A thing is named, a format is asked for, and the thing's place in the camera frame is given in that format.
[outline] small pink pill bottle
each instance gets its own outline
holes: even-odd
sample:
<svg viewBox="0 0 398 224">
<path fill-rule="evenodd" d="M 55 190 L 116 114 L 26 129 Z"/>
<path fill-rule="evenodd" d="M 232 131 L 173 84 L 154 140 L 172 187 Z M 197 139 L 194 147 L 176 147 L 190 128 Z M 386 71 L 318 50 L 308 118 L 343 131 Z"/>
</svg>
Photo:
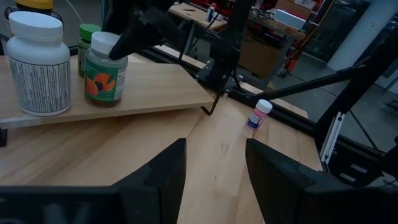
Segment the small pink pill bottle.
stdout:
<svg viewBox="0 0 398 224">
<path fill-rule="evenodd" d="M 253 113 L 250 114 L 246 125 L 253 130 L 259 129 L 260 125 L 272 110 L 272 104 L 266 100 L 259 100 Z"/>
</svg>

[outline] orange fruit graphic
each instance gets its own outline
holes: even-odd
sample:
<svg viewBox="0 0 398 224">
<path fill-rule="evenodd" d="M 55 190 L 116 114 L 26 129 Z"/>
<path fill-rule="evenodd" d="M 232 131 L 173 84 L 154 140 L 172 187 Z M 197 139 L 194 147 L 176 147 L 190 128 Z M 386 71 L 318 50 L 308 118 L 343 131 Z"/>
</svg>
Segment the orange fruit graphic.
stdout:
<svg viewBox="0 0 398 224">
<path fill-rule="evenodd" d="M 95 85 L 95 82 L 88 77 L 86 77 L 86 86 L 85 86 L 86 92 L 90 95 L 93 96 L 98 96 L 98 88 Z"/>
<path fill-rule="evenodd" d="M 94 77 L 94 84 L 98 87 L 99 91 L 110 91 L 116 85 L 116 80 L 112 79 L 109 74 L 99 73 Z"/>
</svg>

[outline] wooden tabletop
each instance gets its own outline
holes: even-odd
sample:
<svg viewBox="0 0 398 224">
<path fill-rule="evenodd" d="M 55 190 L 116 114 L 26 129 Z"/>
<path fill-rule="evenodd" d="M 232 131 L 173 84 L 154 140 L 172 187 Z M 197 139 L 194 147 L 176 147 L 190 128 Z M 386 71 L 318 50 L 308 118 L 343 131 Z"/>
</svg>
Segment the wooden tabletop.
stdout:
<svg viewBox="0 0 398 224">
<path fill-rule="evenodd" d="M 192 108 L 9 129 L 9 144 L 0 148 L 0 184 L 111 185 L 186 138 L 187 178 L 178 223 L 262 224 L 244 157 L 246 138 L 312 169 L 322 167 L 311 137 L 272 118 L 251 131 L 245 126 L 251 111 L 224 97 L 212 116 Z"/>
<path fill-rule="evenodd" d="M 205 20 L 205 18 L 206 18 L 205 11 L 203 11 L 195 6 L 191 6 L 189 4 L 181 3 L 181 4 L 173 5 L 169 9 L 169 12 L 171 12 L 172 14 L 175 14 L 176 16 L 179 16 L 183 19 L 196 21 L 197 24 L 201 25 L 202 27 L 208 27 L 210 24 L 209 22 L 207 22 Z M 224 27 L 226 25 L 226 23 L 227 22 L 225 20 L 222 20 L 222 21 L 216 20 L 209 27 L 209 29 L 212 29 L 212 30 L 219 29 L 221 27 Z"/>
<path fill-rule="evenodd" d="M 254 12 L 249 14 L 249 19 L 254 22 L 257 22 L 260 25 L 266 26 L 270 29 L 291 35 L 296 40 L 303 40 L 305 38 L 305 34 L 303 32 L 297 31 L 291 27 L 283 25 L 280 22 L 274 21 L 272 19 L 268 19 L 262 16 L 257 16 L 256 13 Z"/>
</svg>

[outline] white jar lid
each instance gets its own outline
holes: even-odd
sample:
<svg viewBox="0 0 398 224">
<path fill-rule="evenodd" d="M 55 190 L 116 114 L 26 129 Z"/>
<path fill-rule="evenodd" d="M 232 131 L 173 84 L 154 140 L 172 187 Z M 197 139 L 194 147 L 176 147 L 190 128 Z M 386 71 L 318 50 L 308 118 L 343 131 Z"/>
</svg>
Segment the white jar lid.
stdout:
<svg viewBox="0 0 398 224">
<path fill-rule="evenodd" d="M 17 37 L 38 42 L 62 40 L 62 22 L 54 17 L 36 12 L 12 12 L 9 21 L 11 32 Z"/>
<path fill-rule="evenodd" d="M 263 113 L 269 113 L 272 110 L 272 104 L 267 100 L 259 100 L 256 108 Z"/>
<path fill-rule="evenodd" d="M 91 48 L 99 53 L 109 55 L 119 38 L 119 35 L 110 32 L 94 32 L 91 36 Z"/>
</svg>

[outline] cardboard box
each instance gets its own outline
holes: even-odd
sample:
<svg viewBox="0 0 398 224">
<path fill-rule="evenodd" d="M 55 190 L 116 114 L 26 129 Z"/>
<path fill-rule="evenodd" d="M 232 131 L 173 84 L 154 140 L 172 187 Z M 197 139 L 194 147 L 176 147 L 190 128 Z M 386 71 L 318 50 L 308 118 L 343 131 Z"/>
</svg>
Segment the cardboard box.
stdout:
<svg viewBox="0 0 398 224">
<path fill-rule="evenodd" d="M 307 20 L 311 14 L 311 9 L 307 9 L 306 7 L 299 6 L 295 4 L 291 0 L 278 0 L 275 6 L 276 9 L 282 9 L 287 11 L 290 14 L 293 14 L 297 17 Z"/>
<path fill-rule="evenodd" d="M 280 54 L 279 49 L 254 40 L 250 33 L 245 31 L 241 45 L 239 65 L 258 77 L 268 78 Z"/>
</svg>

